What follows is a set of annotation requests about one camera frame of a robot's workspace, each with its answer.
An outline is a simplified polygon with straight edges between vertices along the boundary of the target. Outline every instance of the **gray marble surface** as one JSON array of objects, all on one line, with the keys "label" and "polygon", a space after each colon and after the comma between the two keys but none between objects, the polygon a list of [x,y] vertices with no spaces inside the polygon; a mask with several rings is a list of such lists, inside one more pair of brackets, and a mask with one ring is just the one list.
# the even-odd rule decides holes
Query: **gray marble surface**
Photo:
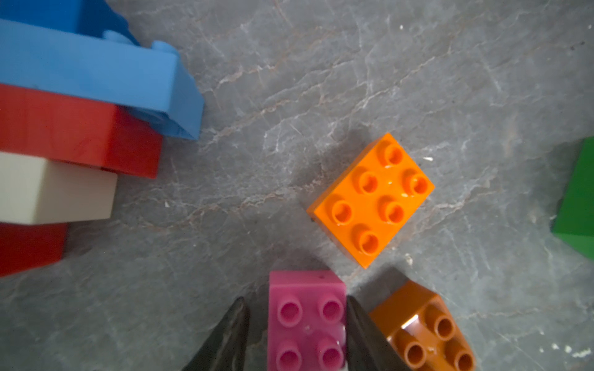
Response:
[{"label": "gray marble surface", "polygon": [[[403,274],[440,293],[480,370],[594,369],[594,265],[549,231],[594,135],[592,1],[110,3],[181,51],[201,138],[0,280],[0,370],[178,370],[238,295],[263,370],[268,272],[324,267],[367,309]],[[386,132],[436,190],[362,269],[305,209]]]}]

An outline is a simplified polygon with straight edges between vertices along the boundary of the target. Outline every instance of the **white lego brick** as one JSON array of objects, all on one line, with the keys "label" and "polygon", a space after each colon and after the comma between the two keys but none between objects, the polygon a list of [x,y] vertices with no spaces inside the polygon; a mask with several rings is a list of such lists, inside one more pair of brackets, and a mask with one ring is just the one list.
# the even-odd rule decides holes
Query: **white lego brick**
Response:
[{"label": "white lego brick", "polygon": [[14,224],[107,219],[118,176],[46,158],[0,152],[0,221]]}]

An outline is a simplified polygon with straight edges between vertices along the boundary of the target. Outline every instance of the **pink lego brick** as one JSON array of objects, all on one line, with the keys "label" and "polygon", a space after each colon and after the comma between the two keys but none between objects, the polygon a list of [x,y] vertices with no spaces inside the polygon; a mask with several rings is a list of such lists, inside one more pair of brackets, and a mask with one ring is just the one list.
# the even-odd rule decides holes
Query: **pink lego brick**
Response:
[{"label": "pink lego brick", "polygon": [[345,312],[346,285],[333,272],[271,272],[268,371],[340,370]]}]

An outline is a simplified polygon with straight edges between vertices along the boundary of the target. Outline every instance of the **blue lego brick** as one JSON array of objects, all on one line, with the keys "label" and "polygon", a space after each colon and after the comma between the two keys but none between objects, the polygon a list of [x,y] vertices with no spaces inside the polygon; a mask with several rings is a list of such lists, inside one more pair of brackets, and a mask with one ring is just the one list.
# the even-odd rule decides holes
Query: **blue lego brick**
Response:
[{"label": "blue lego brick", "polygon": [[112,30],[140,45],[104,0],[0,0],[0,18],[99,38]]},{"label": "blue lego brick", "polygon": [[179,53],[0,20],[0,84],[119,104],[170,137],[198,139],[204,99]]}]

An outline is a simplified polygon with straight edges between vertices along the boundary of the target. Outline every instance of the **toy brick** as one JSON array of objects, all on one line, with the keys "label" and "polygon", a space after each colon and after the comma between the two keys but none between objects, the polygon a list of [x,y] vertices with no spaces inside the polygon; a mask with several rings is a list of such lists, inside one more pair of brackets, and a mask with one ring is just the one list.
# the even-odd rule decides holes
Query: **toy brick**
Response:
[{"label": "toy brick", "polygon": [[67,224],[0,223],[0,277],[62,259],[67,229]]},{"label": "toy brick", "polygon": [[586,138],[553,233],[586,257],[594,259],[594,137]]},{"label": "toy brick", "polygon": [[0,84],[0,151],[154,179],[162,142],[115,104]]},{"label": "toy brick", "polygon": [[2,0],[0,18],[93,37],[112,30],[140,45],[104,0]]},{"label": "toy brick", "polygon": [[446,304],[418,283],[408,281],[369,316],[411,369],[475,369],[475,356]]},{"label": "toy brick", "polygon": [[268,371],[337,371],[346,347],[346,286],[331,271],[274,271]]},{"label": "toy brick", "polygon": [[179,53],[0,20],[0,83],[129,107],[170,137],[197,139],[204,99]]},{"label": "toy brick", "polygon": [[390,134],[367,146],[307,213],[367,268],[435,186]]},{"label": "toy brick", "polygon": [[106,219],[118,176],[46,158],[0,152],[0,222]]}]

